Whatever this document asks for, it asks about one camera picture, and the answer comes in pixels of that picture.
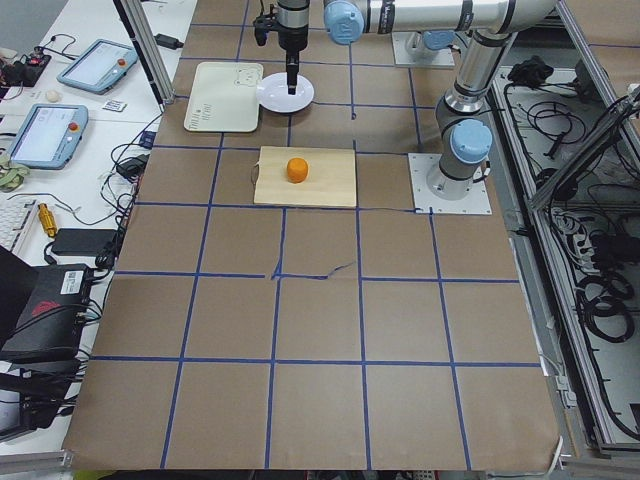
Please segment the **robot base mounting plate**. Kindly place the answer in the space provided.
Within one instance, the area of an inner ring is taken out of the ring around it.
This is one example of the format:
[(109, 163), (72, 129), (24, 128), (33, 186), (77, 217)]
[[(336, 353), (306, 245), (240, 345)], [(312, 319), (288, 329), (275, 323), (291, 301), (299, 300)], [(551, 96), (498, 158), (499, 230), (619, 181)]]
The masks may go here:
[(440, 171), (440, 154), (410, 153), (409, 172), (414, 209), (422, 214), (491, 215), (483, 171), (457, 181)]

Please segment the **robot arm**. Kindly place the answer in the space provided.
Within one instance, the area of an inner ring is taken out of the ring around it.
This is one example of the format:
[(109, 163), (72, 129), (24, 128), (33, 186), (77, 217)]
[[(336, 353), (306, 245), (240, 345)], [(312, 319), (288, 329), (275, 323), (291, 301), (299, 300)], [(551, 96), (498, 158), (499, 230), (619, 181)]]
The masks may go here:
[(298, 83), (300, 52), (308, 45), (309, 0), (277, 2), (278, 41), (285, 51), (287, 92), (295, 95)]
[(472, 32), (455, 80), (439, 101), (436, 119), (443, 143), (427, 185), (447, 200), (462, 199), (493, 143), (477, 118), (501, 61), (517, 33), (545, 18), (554, 1), (326, 1), (324, 25), (337, 44), (365, 33)]

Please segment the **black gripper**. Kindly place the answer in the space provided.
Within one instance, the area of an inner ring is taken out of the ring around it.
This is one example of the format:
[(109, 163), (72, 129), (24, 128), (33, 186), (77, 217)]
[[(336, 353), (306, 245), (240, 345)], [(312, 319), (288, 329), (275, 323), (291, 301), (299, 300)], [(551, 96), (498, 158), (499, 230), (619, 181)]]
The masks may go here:
[(299, 85), (300, 52), (306, 49), (306, 28), (291, 28), (280, 25), (278, 41), (280, 47), (285, 51), (287, 92), (289, 95), (294, 95), (297, 93)]

